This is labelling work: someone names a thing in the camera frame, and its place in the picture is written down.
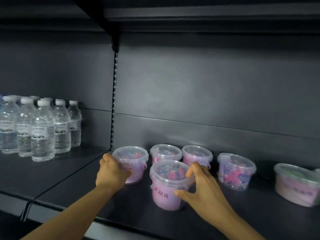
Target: pink container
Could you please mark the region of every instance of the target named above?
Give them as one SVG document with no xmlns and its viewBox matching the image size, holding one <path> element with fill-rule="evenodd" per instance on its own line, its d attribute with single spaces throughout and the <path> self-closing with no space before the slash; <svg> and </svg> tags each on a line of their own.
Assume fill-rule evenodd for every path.
<svg viewBox="0 0 320 240">
<path fill-rule="evenodd" d="M 122 170 L 132 170 L 132 175 L 126 180 L 126 184 L 137 183 L 141 180 L 143 172 L 147 168 L 148 152 L 137 146 L 124 146 L 112 153 Z"/>
<path fill-rule="evenodd" d="M 173 145 L 154 145 L 150 149 L 150 154 L 152 156 L 152 164 L 160 160 L 174 160 L 179 161 L 182 158 L 181 150 Z"/>
<path fill-rule="evenodd" d="M 174 195 L 174 190 L 189 190 L 194 176 L 186 177 L 189 167 L 179 161 L 160 160 L 150 168 L 152 198 L 157 206 L 168 211 L 177 211 L 184 201 Z"/>
<path fill-rule="evenodd" d="M 275 191 L 283 198 L 301 206 L 312 207 L 320 203 L 320 175 L 301 167 L 278 163 Z"/>
<path fill-rule="evenodd" d="M 233 190 L 247 189 L 251 176 L 257 169 L 253 161 L 235 154 L 220 153 L 218 162 L 220 182 Z"/>
<path fill-rule="evenodd" d="M 203 147 L 197 145 L 186 145 L 182 148 L 183 163 L 191 166 L 192 163 L 198 162 L 200 165 L 204 165 L 211 168 L 210 162 L 213 159 L 212 153 Z"/>
</svg>

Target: shelf bracket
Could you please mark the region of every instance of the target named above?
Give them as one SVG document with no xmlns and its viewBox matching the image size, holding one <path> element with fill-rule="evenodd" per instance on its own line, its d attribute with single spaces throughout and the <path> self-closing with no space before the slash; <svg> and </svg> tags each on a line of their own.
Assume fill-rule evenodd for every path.
<svg viewBox="0 0 320 240">
<path fill-rule="evenodd" d="M 103 13 L 104 6 L 99 0 L 72 0 L 80 7 L 93 21 L 95 21 L 110 36 L 111 48 L 118 52 L 119 27 L 110 23 Z"/>
</svg>

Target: gray wall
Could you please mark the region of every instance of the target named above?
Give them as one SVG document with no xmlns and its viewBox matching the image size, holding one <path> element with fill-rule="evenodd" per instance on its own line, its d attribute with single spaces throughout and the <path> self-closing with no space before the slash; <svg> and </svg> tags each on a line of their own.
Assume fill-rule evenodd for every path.
<svg viewBox="0 0 320 240">
<path fill-rule="evenodd" d="M 0 93 L 80 101 L 85 144 L 110 148 L 113 66 L 105 33 L 0 33 Z"/>
<path fill-rule="evenodd" d="M 123 34 L 114 144 L 320 166 L 318 36 Z"/>
</svg>

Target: bottle label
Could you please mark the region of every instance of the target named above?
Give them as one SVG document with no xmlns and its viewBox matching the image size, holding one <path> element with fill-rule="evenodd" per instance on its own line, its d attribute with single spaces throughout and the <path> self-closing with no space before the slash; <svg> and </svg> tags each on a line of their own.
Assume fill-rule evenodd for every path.
<svg viewBox="0 0 320 240">
<path fill-rule="evenodd" d="M 77 131 L 81 129 L 81 120 L 71 120 L 70 130 Z"/>
<path fill-rule="evenodd" d="M 1 133 L 13 133 L 17 132 L 16 123 L 10 120 L 0 120 Z"/>
<path fill-rule="evenodd" d="M 65 134 L 70 132 L 70 122 L 56 122 L 55 133 Z"/>
<path fill-rule="evenodd" d="M 42 140 L 49 137 L 48 127 L 32 126 L 31 129 L 32 139 Z"/>
<path fill-rule="evenodd" d="M 31 125 L 30 124 L 17 124 L 18 136 L 30 136 Z"/>
</svg>

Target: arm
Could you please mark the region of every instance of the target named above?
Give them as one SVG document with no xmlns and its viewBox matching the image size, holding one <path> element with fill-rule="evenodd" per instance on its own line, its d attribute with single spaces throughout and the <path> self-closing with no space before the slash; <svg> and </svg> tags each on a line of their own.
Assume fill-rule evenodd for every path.
<svg viewBox="0 0 320 240">
<path fill-rule="evenodd" d="M 176 196 L 188 202 L 205 221 L 216 227 L 229 240 L 265 240 L 234 212 L 217 181 L 205 166 L 194 162 L 186 176 L 190 177 L 192 174 L 196 180 L 196 192 L 175 190 Z"/>
<path fill-rule="evenodd" d="M 50 221 L 39 226 L 21 240 L 80 240 L 107 201 L 131 175 L 122 171 L 110 154 L 100 160 L 96 187 Z"/>
</svg>

